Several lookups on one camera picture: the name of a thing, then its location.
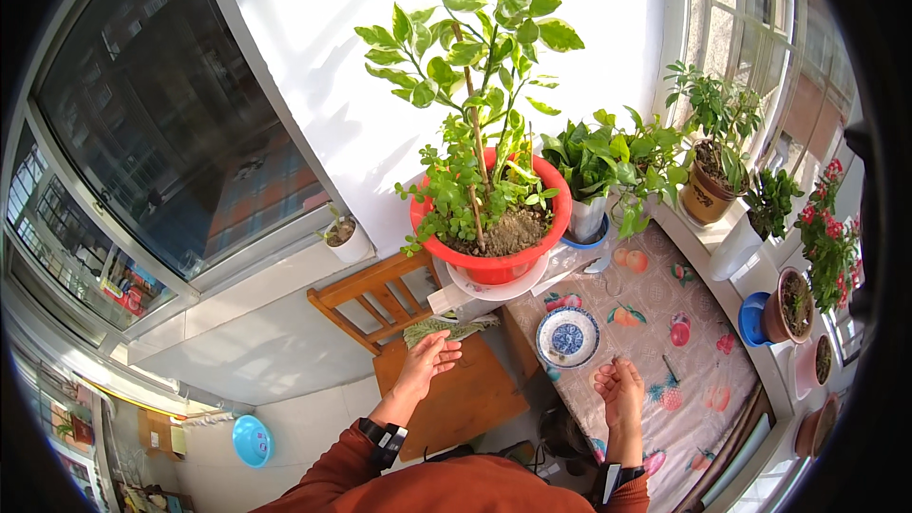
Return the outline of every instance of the sleeve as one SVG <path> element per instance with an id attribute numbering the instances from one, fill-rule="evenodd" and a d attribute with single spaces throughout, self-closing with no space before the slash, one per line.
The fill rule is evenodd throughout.
<path id="1" fill-rule="evenodd" d="M 646 513 L 649 508 L 649 494 L 646 491 L 646 480 L 649 474 L 643 474 L 636 479 L 617 488 L 607 505 L 596 508 L 598 513 Z"/>
<path id="2" fill-rule="evenodd" d="M 255 509 L 255 512 L 315 511 L 329 505 L 349 489 L 379 477 L 380 469 L 369 460 L 374 445 L 357 424 L 342 432 L 339 441 L 320 456 L 301 477 L 300 483 L 279 499 Z"/>

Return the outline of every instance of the cardboard box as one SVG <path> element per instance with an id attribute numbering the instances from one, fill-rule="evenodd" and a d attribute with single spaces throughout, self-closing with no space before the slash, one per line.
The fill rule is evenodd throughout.
<path id="1" fill-rule="evenodd" d="M 171 461 L 183 461 L 183 458 L 174 451 L 174 445 L 171 442 L 171 428 L 180 429 L 174 425 L 171 418 L 143 408 L 140 408 L 138 413 L 140 443 L 146 449 L 146 455 L 154 456 L 156 453 L 163 453 Z"/>

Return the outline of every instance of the wooden chair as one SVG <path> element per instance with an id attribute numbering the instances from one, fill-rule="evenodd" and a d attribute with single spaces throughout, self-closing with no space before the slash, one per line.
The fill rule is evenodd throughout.
<path id="1" fill-rule="evenodd" d="M 374 355 L 374 371 L 380 395 L 385 396 L 399 378 L 408 349 L 402 338 L 380 344 L 380 341 L 405 327 L 427 319 L 430 307 L 423 308 L 402 281 L 402 276 L 427 268 L 438 287 L 440 280 L 430 254 L 426 251 L 412 257 L 397 254 L 317 291 L 307 290 L 307 299 L 329 321 L 347 333 Z M 399 302 L 390 284 L 405 298 Z M 367 295 L 390 314 L 389 321 L 369 301 Z M 365 333 L 338 306 L 358 302 L 380 324 L 380 329 Z M 510 379 L 485 340 L 478 333 L 462 342 L 462 358 L 454 369 L 438 375 L 430 391 L 408 422 L 408 437 L 399 459 L 403 462 L 430 455 L 468 441 L 529 409 L 523 394 Z"/>

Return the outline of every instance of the pineapple print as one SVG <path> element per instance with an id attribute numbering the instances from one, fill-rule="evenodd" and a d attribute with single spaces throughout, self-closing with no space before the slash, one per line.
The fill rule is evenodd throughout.
<path id="1" fill-rule="evenodd" d="M 658 402 L 667 411 L 678 410 L 684 402 L 681 389 L 675 377 L 668 374 L 665 382 L 656 382 L 646 391 L 650 402 Z"/>

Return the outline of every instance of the white plate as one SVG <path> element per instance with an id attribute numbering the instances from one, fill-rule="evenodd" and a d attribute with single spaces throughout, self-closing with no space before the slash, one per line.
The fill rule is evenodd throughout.
<path id="1" fill-rule="evenodd" d="M 543 254 L 532 266 L 532 269 L 525 272 L 521 278 L 500 285 L 482 285 L 466 279 L 465 276 L 456 271 L 456 268 L 447 264 L 447 271 L 450 272 L 450 278 L 452 278 L 453 283 L 472 297 L 488 302 L 506 302 L 514 297 L 523 295 L 523 293 L 529 291 L 538 283 L 546 269 L 548 269 L 548 254 Z"/>
<path id="2" fill-rule="evenodd" d="M 810 393 L 813 390 L 811 388 L 808 388 L 802 392 L 798 392 L 798 381 L 797 381 L 798 373 L 795 371 L 795 362 L 798 360 L 798 355 L 800 354 L 798 352 L 798 349 L 804 349 L 805 346 L 807 346 L 807 344 L 809 342 L 810 341 L 800 342 L 800 343 L 796 344 L 794 347 L 792 347 L 792 352 L 789 353 L 789 375 L 790 375 L 790 378 L 792 379 L 792 392 L 795 393 L 795 397 L 797 397 L 798 400 L 803 400 L 804 397 L 807 396 L 808 393 Z"/>
<path id="3" fill-rule="evenodd" d="M 535 332 L 538 356 L 559 369 L 583 366 L 599 348 L 598 326 L 583 308 L 558 307 L 544 316 Z"/>

